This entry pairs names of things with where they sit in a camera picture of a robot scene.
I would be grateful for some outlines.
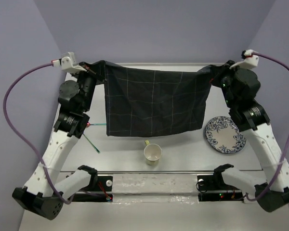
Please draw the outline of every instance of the table surface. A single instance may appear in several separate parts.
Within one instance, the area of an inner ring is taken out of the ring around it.
[[[205,65],[125,65],[133,68],[197,71]],[[70,75],[66,80],[74,79]],[[229,116],[222,91],[212,87],[207,99],[203,128],[215,116]],[[91,109],[87,112],[90,123],[105,123],[104,86],[96,86]],[[84,136],[70,152],[62,171],[73,171],[81,165],[88,165],[99,171],[194,171],[213,170],[219,165],[232,164],[240,170],[261,170],[257,157],[247,142],[237,154],[221,154],[214,150],[204,138],[203,129],[182,134],[152,137],[151,143],[161,146],[163,156],[157,166],[145,163],[143,149],[145,138],[108,137],[106,126],[91,126],[86,136],[101,151],[98,154]]]
[[[64,179],[65,174],[61,173],[60,178]],[[248,174],[264,177],[263,171]],[[25,211],[19,231],[289,231],[287,205],[267,213],[257,202],[198,202],[197,196],[174,200],[162,196],[131,197],[125,197],[125,201],[124,197],[114,196],[115,203],[73,202],[64,205],[52,221]]]

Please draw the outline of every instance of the plate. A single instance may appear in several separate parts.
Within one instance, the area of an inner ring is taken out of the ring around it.
[[[211,119],[205,127],[205,135],[209,144],[224,154],[237,153],[246,144],[246,138],[232,119],[226,116]]]

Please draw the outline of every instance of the mug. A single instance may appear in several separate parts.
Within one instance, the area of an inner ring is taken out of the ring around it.
[[[148,165],[157,165],[159,159],[162,156],[162,149],[155,143],[150,143],[148,140],[145,141],[144,155],[146,163]]]

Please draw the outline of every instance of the grid pattern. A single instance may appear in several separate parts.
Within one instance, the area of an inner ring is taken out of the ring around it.
[[[153,137],[200,129],[211,87],[210,67],[170,72],[104,62],[107,135]]]

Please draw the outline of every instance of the cable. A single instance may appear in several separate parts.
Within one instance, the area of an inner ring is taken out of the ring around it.
[[[97,149],[97,147],[89,140],[89,138],[85,135],[85,133],[83,133],[84,138],[86,138],[86,140],[89,142],[89,144],[91,144],[91,146],[95,149],[95,151],[97,153],[101,153],[100,150]]]
[[[90,127],[90,126],[96,126],[96,125],[106,125],[106,124],[90,124],[90,123],[87,123],[87,128]]]
[[[233,189],[233,194],[231,196],[231,199],[234,199],[235,195],[236,195],[236,189]]]
[[[289,67],[288,67],[286,64],[284,64],[284,63],[282,63],[281,61],[278,61],[278,60],[276,60],[276,59],[274,59],[274,58],[272,58],[272,57],[269,57],[269,56],[264,55],[264,54],[261,54],[261,53],[256,53],[256,52],[253,52],[252,55],[258,55],[258,56],[260,56],[260,57],[263,57],[263,58],[265,58],[265,59],[268,59],[268,60],[271,60],[271,61],[273,61],[273,62],[275,62],[275,63],[278,63],[278,64],[282,65],[284,68],[286,68],[286,69],[289,71]],[[280,160],[279,160],[280,163],[282,163],[282,162],[284,161],[285,156],[286,156],[287,151],[288,151],[288,148],[289,148],[289,135],[288,135],[288,138],[287,138],[287,141],[286,141],[284,150],[283,150],[282,155],[281,155]],[[268,185],[265,187],[265,189],[264,189],[256,198],[250,199],[249,196],[248,196],[248,193],[246,194],[246,198],[247,198],[249,201],[257,201],[257,200],[259,200],[260,198],[262,198],[262,197],[270,190],[270,187],[273,185],[273,183],[274,183],[275,180],[277,179],[277,177],[278,177],[278,175],[279,175],[279,173],[280,173],[280,170],[281,170],[282,166],[283,166],[282,164],[280,164],[280,165],[277,166],[276,172],[275,172],[275,174],[273,175],[271,181],[268,183]]]
[[[197,187],[197,185],[199,185],[199,182],[196,183],[196,189],[198,190],[198,192],[200,193],[206,193],[208,190],[205,191],[200,191],[199,187]]]
[[[87,195],[90,195],[90,196],[100,196],[100,197],[103,197],[104,195],[102,194],[98,194],[98,193],[91,193],[91,192],[88,192],[88,191],[84,191],[84,190],[80,190],[80,192],[83,192]]]
[[[244,198],[247,197],[247,195],[245,194],[244,196],[238,198],[238,199],[234,199],[232,201],[241,201],[241,200],[244,200]]]
[[[70,200],[66,200],[64,199],[61,194],[56,190],[54,184],[52,183],[52,180],[48,174],[48,170],[45,166],[45,162],[42,158],[42,155],[38,152],[38,150],[36,149],[36,147],[29,141],[27,140],[15,127],[14,125],[11,123],[10,121],[10,118],[8,116],[8,113],[7,113],[7,110],[6,110],[6,103],[7,103],[7,100],[8,100],[8,97],[9,97],[9,94],[11,93],[12,89],[15,87],[15,85],[21,80],[23,79],[25,76],[27,76],[28,74],[36,71],[36,70],[39,70],[39,69],[42,69],[44,67],[48,67],[48,66],[52,66],[53,64],[52,63],[49,63],[49,64],[44,64],[44,65],[41,65],[41,66],[37,66],[25,73],[23,73],[20,77],[18,77],[18,79],[16,79],[12,84],[11,86],[8,88],[8,90],[6,91],[5,93],[5,96],[4,96],[4,99],[3,99],[3,113],[4,113],[4,117],[5,117],[5,120],[6,122],[8,123],[8,125],[10,126],[10,128],[13,130],[13,132],[15,132],[15,134],[21,138],[27,145],[29,145],[29,147],[34,151],[35,155],[38,157],[39,161],[41,162],[41,164],[43,165],[43,169],[44,169],[44,172],[45,172],[45,176],[46,176],[46,179],[51,187],[51,189],[53,190],[54,194],[61,200],[63,201],[65,204],[69,205],[72,200],[73,200],[73,197],[74,196],[71,196]]]
[[[105,196],[108,197],[108,194],[106,193],[106,191],[105,191],[102,183],[99,181],[99,182],[97,183],[97,185],[98,185],[98,186],[100,187],[100,189],[103,191],[103,193],[105,194]]]

